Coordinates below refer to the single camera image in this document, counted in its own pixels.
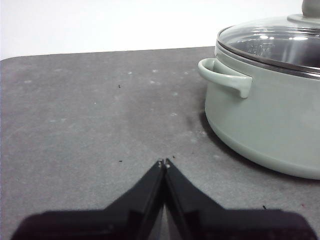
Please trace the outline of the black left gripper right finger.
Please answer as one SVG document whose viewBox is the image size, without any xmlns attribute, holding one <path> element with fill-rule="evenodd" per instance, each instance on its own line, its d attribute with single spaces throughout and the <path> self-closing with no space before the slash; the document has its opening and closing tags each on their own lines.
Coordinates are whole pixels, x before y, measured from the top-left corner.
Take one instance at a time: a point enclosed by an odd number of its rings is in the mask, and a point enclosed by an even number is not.
<svg viewBox="0 0 320 240">
<path fill-rule="evenodd" d="M 307 220 L 280 209 L 226 209 L 166 159 L 167 210 L 183 240 L 316 240 Z"/>
</svg>

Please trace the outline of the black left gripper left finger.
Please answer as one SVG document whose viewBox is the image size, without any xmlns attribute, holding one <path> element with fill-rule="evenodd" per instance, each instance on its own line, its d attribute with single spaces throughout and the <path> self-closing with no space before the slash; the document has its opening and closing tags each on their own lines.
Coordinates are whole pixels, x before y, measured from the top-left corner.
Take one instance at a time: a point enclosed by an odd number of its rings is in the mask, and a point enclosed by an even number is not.
<svg viewBox="0 0 320 240">
<path fill-rule="evenodd" d="M 105 209 L 46 211 L 26 217 L 13 240 L 146 240 L 164 200 L 165 165 L 157 161 Z"/>
</svg>

